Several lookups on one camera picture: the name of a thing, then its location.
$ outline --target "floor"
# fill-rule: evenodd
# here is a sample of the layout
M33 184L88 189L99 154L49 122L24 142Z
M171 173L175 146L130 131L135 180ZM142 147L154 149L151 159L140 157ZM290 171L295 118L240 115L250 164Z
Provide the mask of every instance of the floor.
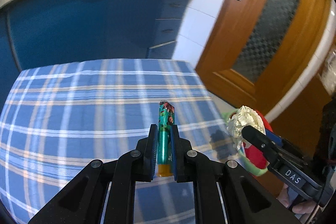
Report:
M212 97L215 105L217 106L220 113L223 112L233 112L236 108L225 102L224 100L220 99L216 95L209 92L209 95Z

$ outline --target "finger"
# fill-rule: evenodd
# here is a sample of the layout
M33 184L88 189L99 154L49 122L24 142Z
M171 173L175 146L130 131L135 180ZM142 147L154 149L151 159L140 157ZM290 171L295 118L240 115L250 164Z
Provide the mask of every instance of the finger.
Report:
M295 205L292 211L295 214L310 214L314 210L315 205L316 203L313 200L305 201L298 205Z
M282 188L282 190L281 190L281 192L278 196L278 200L286 208L288 208L288 206L289 206L289 197L288 197L288 193L287 193L287 188L288 188L288 186L286 184L284 184L283 188Z

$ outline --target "orange lighter base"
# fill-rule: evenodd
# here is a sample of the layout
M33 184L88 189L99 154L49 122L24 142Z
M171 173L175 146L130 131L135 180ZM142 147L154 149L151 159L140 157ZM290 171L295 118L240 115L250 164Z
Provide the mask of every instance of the orange lighter base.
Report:
M157 165L157 175L159 177L170 177L172 172L170 171L170 164L158 164Z

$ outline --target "blue cabinet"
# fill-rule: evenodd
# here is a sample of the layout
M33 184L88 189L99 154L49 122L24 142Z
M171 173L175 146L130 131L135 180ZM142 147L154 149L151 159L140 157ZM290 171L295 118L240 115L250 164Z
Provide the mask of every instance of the blue cabinet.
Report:
M0 113L5 104L7 95L19 75L12 57L11 48L6 30L6 21L0 14Z
M175 50L176 41L154 46L148 49L148 59L171 59Z
M22 0L9 10L22 69L102 58L108 0Z
M145 58L162 0L109 0L106 58Z
M176 39L188 1L14 0L4 10L20 66L28 69L146 58L151 47ZM151 50L150 56L163 55Z

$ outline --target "crumpled paper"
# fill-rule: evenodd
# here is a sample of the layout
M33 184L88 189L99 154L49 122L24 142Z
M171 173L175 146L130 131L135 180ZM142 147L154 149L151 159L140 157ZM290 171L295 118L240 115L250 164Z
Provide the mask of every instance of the crumpled paper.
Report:
M336 92L336 50L329 53L320 79L329 95Z
M257 112L247 106L242 106L240 109L238 109L237 113L228 120L227 125L227 130L231 134L235 143L234 147L237 150L240 150L242 142L246 144L246 148L249 148L251 146L251 144L248 141L244 140L242 137L242 129L245 126L253 126L261 133L266 135L264 123L261 117L258 115Z

